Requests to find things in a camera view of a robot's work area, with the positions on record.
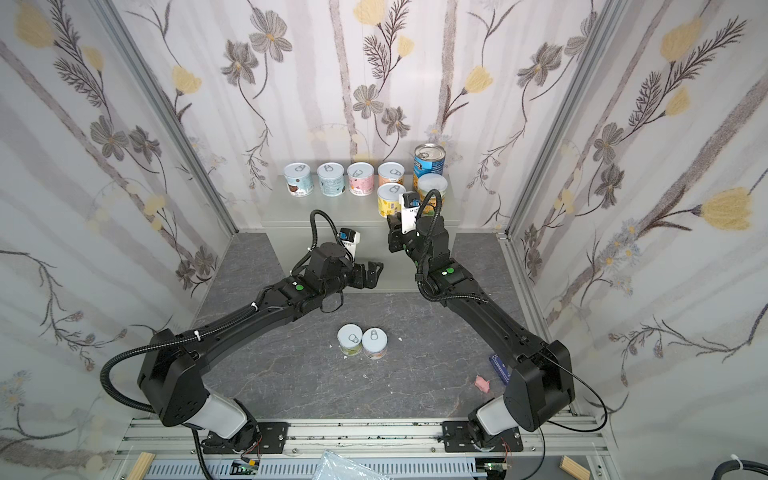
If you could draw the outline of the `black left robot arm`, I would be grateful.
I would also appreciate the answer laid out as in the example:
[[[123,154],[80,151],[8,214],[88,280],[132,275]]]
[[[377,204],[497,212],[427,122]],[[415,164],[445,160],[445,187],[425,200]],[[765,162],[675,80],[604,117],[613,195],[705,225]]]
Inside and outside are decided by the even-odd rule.
[[[104,391],[120,404],[157,415],[166,427],[206,430],[210,440],[235,453],[253,450],[262,438],[257,420],[239,401],[208,389],[204,375],[248,342],[322,308],[345,288],[375,288],[384,268],[380,262],[355,262],[345,243],[347,230],[333,228],[333,240],[319,243],[314,221],[327,216],[319,209],[310,213],[313,242],[289,276],[222,318],[179,334],[162,330],[148,345],[114,356],[100,372]],[[115,366],[137,356],[143,359],[137,378],[143,400],[123,394],[111,380]]]

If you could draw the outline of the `white lid can blue label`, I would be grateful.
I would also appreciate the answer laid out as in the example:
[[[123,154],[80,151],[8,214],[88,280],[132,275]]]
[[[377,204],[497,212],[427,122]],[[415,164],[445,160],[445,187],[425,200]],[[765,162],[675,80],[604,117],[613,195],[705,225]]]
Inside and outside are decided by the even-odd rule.
[[[303,162],[294,162],[283,170],[288,192],[294,197],[306,197],[313,193],[314,183],[311,167]]]

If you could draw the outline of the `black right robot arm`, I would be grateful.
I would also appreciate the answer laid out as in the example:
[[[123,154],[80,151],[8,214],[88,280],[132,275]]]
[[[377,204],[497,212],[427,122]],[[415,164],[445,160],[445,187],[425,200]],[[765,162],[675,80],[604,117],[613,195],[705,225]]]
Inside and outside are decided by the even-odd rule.
[[[387,217],[390,251],[407,254],[415,265],[422,297],[465,320],[509,373],[503,395],[469,414],[471,441],[486,448],[516,428],[533,432],[551,422],[576,398],[580,379],[572,371],[568,349],[559,341],[546,342],[514,320],[452,257],[438,190],[426,196],[405,191],[398,200],[399,212]]]

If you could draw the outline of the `white lid can orange label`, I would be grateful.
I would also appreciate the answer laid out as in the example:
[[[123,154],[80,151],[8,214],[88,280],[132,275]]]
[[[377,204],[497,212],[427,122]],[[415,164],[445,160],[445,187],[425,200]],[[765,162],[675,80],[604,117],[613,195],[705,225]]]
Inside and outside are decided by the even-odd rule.
[[[383,162],[377,169],[378,183],[380,186],[397,183],[402,185],[404,183],[405,168],[398,162]]]

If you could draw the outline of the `white lid can beige label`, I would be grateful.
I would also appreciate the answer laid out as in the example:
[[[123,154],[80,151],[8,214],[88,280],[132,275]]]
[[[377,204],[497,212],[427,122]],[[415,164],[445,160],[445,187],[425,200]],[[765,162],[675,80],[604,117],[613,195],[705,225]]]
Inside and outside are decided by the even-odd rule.
[[[380,328],[370,328],[363,333],[362,347],[369,359],[381,359],[387,353],[388,336]]]

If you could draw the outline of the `white lid can green label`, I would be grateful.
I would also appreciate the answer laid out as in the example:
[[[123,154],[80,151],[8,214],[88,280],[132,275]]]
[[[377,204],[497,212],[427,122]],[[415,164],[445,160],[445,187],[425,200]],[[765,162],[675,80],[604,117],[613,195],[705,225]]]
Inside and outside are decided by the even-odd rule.
[[[362,350],[362,329],[355,324],[345,324],[337,332],[339,348],[345,356],[355,356]]]

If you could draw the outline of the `large blue labelled can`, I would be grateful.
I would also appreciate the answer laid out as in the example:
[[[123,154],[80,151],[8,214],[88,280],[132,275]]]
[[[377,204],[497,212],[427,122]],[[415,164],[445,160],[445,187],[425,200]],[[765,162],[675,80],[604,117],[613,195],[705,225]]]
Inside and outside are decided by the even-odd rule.
[[[426,174],[442,175],[446,158],[445,149],[436,143],[424,143],[414,150],[414,182]]]

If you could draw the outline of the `plastic lid can yellow label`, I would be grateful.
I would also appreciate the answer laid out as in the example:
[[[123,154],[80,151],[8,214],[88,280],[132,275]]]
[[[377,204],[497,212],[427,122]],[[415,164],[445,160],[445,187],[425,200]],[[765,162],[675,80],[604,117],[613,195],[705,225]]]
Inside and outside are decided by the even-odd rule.
[[[445,202],[444,197],[448,186],[448,179],[435,173],[426,173],[419,177],[417,181],[417,191],[421,200],[423,200],[431,190],[437,190],[439,192],[439,198],[442,202]]]

